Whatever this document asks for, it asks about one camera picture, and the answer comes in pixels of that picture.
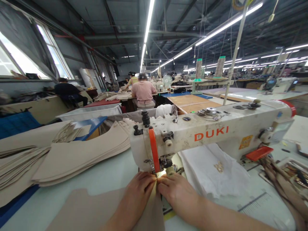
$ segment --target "white box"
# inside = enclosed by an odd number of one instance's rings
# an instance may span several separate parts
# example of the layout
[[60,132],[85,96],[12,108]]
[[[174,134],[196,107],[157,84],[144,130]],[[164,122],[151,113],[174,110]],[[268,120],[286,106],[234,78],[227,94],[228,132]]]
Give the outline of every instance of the white box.
[[62,121],[66,120],[82,121],[102,116],[111,116],[118,114],[122,114],[121,103],[95,106],[95,107],[83,107],[62,115],[58,115],[56,116],[56,118],[59,118]]

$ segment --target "window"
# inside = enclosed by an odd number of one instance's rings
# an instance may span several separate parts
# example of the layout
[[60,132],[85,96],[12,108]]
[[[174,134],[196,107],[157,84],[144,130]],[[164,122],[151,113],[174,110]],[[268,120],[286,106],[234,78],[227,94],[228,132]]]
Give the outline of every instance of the window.
[[48,49],[58,69],[60,77],[66,78],[66,79],[74,79],[49,29],[40,24],[38,24],[38,29],[41,32],[48,46]]
[[[60,77],[74,79],[48,28],[38,25],[38,29],[47,44]],[[22,75],[25,75],[25,73],[36,73],[41,79],[50,79],[40,71],[38,66],[28,56],[0,32],[0,78],[12,76],[11,70]]]

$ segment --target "hand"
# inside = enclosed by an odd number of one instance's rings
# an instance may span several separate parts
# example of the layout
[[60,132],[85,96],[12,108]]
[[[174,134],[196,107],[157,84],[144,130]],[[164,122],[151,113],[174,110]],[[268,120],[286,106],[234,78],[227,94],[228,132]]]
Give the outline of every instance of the hand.
[[170,178],[163,175],[157,179],[158,191],[167,199],[178,216],[187,223],[202,228],[205,198],[201,197],[190,183],[180,174]]
[[132,230],[140,219],[156,182],[148,172],[138,172],[126,187],[125,194],[103,230]]

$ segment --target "sticker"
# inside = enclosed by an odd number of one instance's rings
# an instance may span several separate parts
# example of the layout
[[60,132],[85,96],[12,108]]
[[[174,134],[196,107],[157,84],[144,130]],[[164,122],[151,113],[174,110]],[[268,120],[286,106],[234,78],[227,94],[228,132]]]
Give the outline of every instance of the sticker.
[[242,139],[242,142],[241,142],[241,145],[240,145],[240,149],[243,149],[243,148],[246,148],[246,147],[249,147],[250,145],[250,141],[252,140],[253,138],[253,135],[250,135],[250,136],[246,136]]
[[278,112],[277,118],[280,118],[282,116],[282,112]]

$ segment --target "sewing machine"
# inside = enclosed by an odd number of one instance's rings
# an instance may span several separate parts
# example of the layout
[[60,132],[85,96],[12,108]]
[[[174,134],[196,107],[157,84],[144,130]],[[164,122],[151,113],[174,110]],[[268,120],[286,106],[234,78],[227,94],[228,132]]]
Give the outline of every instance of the sewing machine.
[[157,90],[157,92],[162,92],[162,91],[165,90],[165,87],[164,87],[165,85],[164,85],[163,82],[154,82],[152,84],[154,85],[154,87]]
[[285,93],[294,88],[297,82],[298,79],[295,77],[267,79],[267,81],[260,86],[259,90],[265,91],[266,94]]
[[143,111],[143,124],[131,129],[131,149],[140,170],[153,173],[172,166],[175,153],[210,143],[240,161],[261,143],[279,143],[294,115],[292,105],[276,100],[236,103],[163,119],[150,119]]

